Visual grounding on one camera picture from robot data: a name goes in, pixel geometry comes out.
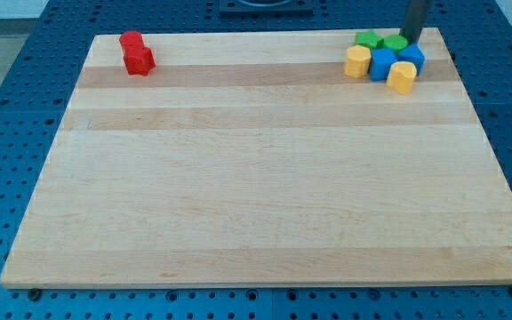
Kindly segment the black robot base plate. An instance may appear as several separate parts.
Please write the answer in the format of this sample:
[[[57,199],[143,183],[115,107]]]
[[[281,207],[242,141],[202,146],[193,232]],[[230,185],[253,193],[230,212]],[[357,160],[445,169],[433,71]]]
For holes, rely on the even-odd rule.
[[[220,14],[312,12],[315,0],[219,0]]]

